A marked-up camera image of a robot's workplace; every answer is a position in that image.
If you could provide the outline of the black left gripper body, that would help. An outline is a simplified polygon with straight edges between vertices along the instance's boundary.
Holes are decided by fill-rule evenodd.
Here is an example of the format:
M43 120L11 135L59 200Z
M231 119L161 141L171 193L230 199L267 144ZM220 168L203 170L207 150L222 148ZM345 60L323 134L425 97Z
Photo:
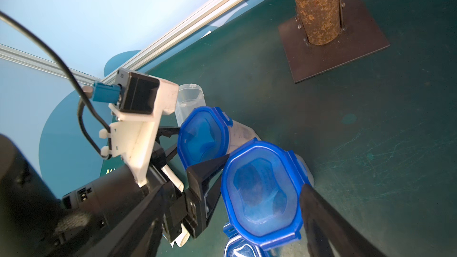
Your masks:
M177 146L167 150L158 143L147 173L149 185L139 187L128 166L123 165L62 198L65 209L81 209L95 219L95 228L89 233L91 243L97 243L119 225L146 197L150 189L164 186L169 209L165 210L163 233L169 242L188 233L183 225L187 214L183 183L166 166L177 155Z

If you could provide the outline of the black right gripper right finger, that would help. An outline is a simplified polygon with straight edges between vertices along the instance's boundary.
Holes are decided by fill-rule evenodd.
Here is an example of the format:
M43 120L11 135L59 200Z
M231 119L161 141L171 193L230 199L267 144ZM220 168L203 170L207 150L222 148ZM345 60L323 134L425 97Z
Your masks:
M300 206L310 256L384 256L309 184L302 187Z

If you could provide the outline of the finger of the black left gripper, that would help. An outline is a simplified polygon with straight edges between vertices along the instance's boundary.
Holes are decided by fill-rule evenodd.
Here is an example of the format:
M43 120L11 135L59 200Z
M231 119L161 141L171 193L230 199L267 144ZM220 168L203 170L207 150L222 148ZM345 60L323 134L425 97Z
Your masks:
M160 137L165 136L170 138L172 135L178 135L180 132L180 127L171 127L171 126L163 126L159 127L156 135L156 139L160 139Z
M189 187L185 190L185 227L196 239L208 227L221 196L221 173L230 155L211 159L186 169Z

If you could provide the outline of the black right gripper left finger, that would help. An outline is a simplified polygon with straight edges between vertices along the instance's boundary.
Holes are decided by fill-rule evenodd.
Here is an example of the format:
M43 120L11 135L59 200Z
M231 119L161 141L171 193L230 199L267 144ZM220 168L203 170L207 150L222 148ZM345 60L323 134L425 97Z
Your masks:
M161 243L168 186L95 188L107 226L83 257L155 257Z

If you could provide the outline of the blue container lid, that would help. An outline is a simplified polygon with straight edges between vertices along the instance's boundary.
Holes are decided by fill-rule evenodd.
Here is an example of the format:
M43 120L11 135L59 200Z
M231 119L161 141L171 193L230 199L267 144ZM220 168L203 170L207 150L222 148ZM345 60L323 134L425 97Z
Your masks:
M259 246L250 244L228 222L223 227L224 234L229 238L224 249L224 257L270 257Z

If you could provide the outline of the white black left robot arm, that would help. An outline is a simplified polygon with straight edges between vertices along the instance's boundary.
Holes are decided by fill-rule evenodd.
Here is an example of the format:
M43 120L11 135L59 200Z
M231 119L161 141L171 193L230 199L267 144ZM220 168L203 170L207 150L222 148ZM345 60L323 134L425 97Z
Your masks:
M54 196L18 147L1 137L1 255L4 257L154 257L163 237L182 228L198 237L221 195L227 156L187 168L179 191L159 166L176 148L161 149L138 186L123 165L93 182Z

